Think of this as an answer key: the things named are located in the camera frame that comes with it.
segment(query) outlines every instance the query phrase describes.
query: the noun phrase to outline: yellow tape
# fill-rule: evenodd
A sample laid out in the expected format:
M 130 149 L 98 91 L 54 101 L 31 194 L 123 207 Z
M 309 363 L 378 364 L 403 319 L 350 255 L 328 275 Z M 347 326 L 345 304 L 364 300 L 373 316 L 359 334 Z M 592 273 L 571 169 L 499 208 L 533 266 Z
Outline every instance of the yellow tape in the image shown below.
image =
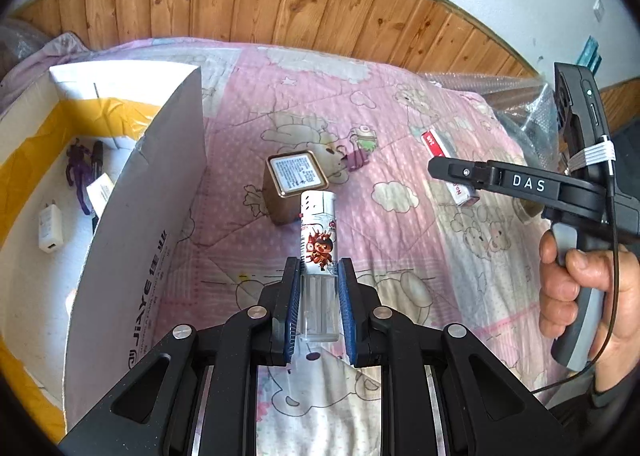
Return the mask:
M 51 164 L 74 136 L 139 140 L 160 108 L 117 98 L 62 100 L 34 136 L 0 166 L 0 248 L 15 219 Z
M 0 166 L 0 248 L 31 193 L 74 136 L 139 140 L 159 110 L 157 105 L 117 98 L 58 102 L 36 134 Z M 40 428 L 59 442 L 65 434 L 62 411 L 44 397 L 1 340 L 0 371 Z

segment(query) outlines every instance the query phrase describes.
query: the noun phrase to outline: wooden headboard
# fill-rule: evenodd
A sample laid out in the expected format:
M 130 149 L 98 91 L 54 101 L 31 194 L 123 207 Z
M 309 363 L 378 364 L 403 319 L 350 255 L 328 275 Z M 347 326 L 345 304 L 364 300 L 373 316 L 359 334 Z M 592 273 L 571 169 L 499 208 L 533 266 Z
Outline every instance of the wooden headboard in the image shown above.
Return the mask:
M 313 49 L 412 71 L 531 76 L 481 23 L 445 0 L 37 0 L 17 16 L 101 50 L 192 36 Z

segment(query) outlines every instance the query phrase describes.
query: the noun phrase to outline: human hand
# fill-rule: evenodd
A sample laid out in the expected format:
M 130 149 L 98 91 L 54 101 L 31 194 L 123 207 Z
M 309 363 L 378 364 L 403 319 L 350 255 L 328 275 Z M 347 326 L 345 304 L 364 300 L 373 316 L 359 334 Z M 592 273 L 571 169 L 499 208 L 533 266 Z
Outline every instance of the human hand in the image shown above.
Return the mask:
M 578 306 L 574 299 L 580 287 L 597 288 L 607 293 L 602 320 L 589 352 L 593 358 L 600 350 L 612 308 L 613 253 L 571 249 L 566 267 L 556 263 L 558 247 L 549 230 L 540 239 L 540 331 L 556 338 L 575 321 Z M 636 256 L 620 246 L 620 294 L 616 323 L 602 356 L 596 362 L 595 389 L 607 391 L 622 380 L 640 360 L 640 266 Z

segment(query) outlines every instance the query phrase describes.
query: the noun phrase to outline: red and white box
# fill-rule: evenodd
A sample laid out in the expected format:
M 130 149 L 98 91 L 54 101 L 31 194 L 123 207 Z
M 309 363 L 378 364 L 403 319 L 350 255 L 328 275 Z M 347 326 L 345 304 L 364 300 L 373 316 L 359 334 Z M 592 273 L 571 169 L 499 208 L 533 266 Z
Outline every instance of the red and white box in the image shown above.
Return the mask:
M 453 152 L 453 147 L 450 147 L 447 141 L 439 136 L 435 129 L 429 129 L 427 132 L 424 132 L 421 138 L 422 143 L 429 149 L 433 157 L 444 156 L 445 158 L 457 158 Z M 446 182 L 446 184 L 453 200 L 459 207 L 470 207 L 480 199 L 473 187 L 460 185 L 458 183 Z

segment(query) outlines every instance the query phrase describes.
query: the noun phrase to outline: white cable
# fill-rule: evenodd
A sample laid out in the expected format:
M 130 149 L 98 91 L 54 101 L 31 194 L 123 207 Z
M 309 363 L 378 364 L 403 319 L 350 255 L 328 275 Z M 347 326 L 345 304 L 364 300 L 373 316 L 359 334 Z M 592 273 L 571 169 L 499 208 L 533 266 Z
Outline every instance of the white cable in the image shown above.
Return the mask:
M 609 137 L 603 136 L 604 141 L 582 149 L 580 152 L 569 158 L 567 166 L 570 172 L 577 171 L 596 163 L 610 162 L 616 160 L 616 149 Z

